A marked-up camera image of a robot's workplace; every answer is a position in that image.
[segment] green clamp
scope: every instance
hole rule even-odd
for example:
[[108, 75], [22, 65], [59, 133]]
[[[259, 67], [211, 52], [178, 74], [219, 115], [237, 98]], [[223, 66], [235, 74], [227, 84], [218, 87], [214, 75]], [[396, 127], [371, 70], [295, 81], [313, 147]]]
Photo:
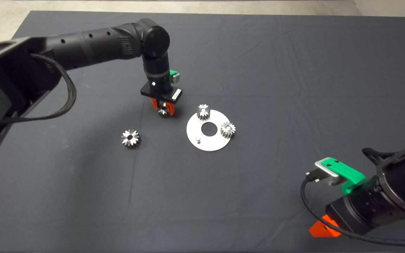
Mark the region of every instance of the green clamp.
[[346, 179], [346, 182], [342, 184], [344, 195], [350, 194], [355, 187], [366, 179], [364, 174], [331, 157], [323, 160], [321, 165]]
[[175, 70], [170, 69], [170, 77], [172, 79], [172, 83], [178, 83], [180, 80], [180, 74]]

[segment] aluminum disc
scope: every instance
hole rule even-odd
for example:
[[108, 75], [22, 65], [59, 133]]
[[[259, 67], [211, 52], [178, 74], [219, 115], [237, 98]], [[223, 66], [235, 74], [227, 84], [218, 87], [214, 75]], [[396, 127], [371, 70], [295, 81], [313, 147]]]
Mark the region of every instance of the aluminum disc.
[[[217, 127], [217, 133], [214, 136], [206, 136], [202, 127], [205, 123], [213, 123]], [[229, 119], [222, 113], [210, 110], [210, 117], [206, 120], [200, 120], [197, 114], [193, 114], [187, 123], [187, 137], [189, 141], [200, 150], [217, 151], [226, 146], [230, 138], [225, 138], [221, 134], [221, 126], [223, 123], [230, 122]]]

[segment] gear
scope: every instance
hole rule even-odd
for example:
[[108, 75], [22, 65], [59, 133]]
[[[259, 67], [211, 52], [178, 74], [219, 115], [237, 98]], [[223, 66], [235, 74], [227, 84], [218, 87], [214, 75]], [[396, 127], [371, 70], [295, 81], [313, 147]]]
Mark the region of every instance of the gear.
[[160, 105], [160, 107], [159, 107], [159, 110], [157, 111], [159, 116], [162, 118], [168, 118], [170, 115], [170, 112], [168, 111], [167, 104], [160, 103], [159, 105]]
[[129, 149], [133, 149], [140, 144], [140, 135], [135, 130], [124, 131], [123, 136], [121, 136], [122, 144], [127, 146]]
[[200, 104], [196, 109], [196, 115], [200, 120], [206, 120], [210, 117], [210, 107], [206, 104]]
[[223, 123], [220, 131], [224, 138], [231, 138], [235, 133], [235, 125], [233, 125], [231, 122]]

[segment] cable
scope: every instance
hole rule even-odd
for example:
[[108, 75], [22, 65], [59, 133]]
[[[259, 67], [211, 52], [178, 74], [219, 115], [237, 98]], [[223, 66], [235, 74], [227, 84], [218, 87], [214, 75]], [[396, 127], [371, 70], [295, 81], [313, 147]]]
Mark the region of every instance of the cable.
[[66, 103], [62, 106], [62, 108], [60, 108], [58, 111], [56, 111], [50, 115], [43, 116], [43, 117], [14, 117], [14, 118], [6, 117], [6, 118], [3, 118], [1, 121], [1, 124], [3, 124], [3, 125], [59, 117], [63, 114], [66, 114], [71, 109], [71, 107], [73, 107], [74, 102], [76, 102], [76, 86], [74, 85], [74, 83], [71, 80], [68, 73], [66, 73], [66, 70], [58, 62], [56, 62], [53, 59], [48, 58], [46, 56], [42, 56], [42, 55], [36, 54], [36, 53], [31, 53], [31, 57], [34, 59], [42, 60], [48, 64], [51, 64], [61, 73], [61, 75], [63, 76], [63, 79], [66, 82], [66, 87], [68, 89], [68, 99], [66, 100]]
[[302, 203], [305, 205], [305, 207], [307, 208], [309, 213], [311, 213], [315, 218], [317, 218], [325, 226], [329, 227], [330, 229], [334, 229], [335, 231], [342, 233], [346, 236], [357, 239], [357, 240], [362, 240], [362, 241], [375, 243], [375, 244], [381, 244], [381, 245], [393, 245], [393, 246], [404, 246], [405, 247], [405, 240], [384, 239], [384, 238], [369, 237], [369, 236], [365, 236], [365, 235], [361, 235], [361, 234], [352, 233], [347, 230], [341, 229], [337, 226], [334, 226], [333, 224], [331, 224], [328, 221], [326, 221], [325, 219], [323, 219], [307, 202], [306, 185], [309, 181], [310, 181], [310, 179], [306, 177], [305, 180], [302, 181], [302, 184], [301, 184]]

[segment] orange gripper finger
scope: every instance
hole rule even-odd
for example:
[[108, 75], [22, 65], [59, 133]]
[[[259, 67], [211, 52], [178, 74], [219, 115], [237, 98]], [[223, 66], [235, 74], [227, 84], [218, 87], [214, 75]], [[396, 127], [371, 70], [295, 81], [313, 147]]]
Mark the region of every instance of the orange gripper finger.
[[170, 116], [173, 116], [173, 114], [174, 114], [174, 104], [166, 103], [166, 106], [168, 108], [168, 111], [170, 112]]
[[153, 102], [154, 109], [157, 110], [157, 106], [158, 106], [157, 99], [151, 98], [151, 101]]
[[[327, 214], [323, 216], [323, 219], [334, 226], [338, 226], [335, 220], [331, 219]], [[315, 222], [315, 224], [309, 229], [309, 232], [313, 237], [338, 237], [341, 235], [341, 233], [334, 229], [325, 226], [321, 221]]]

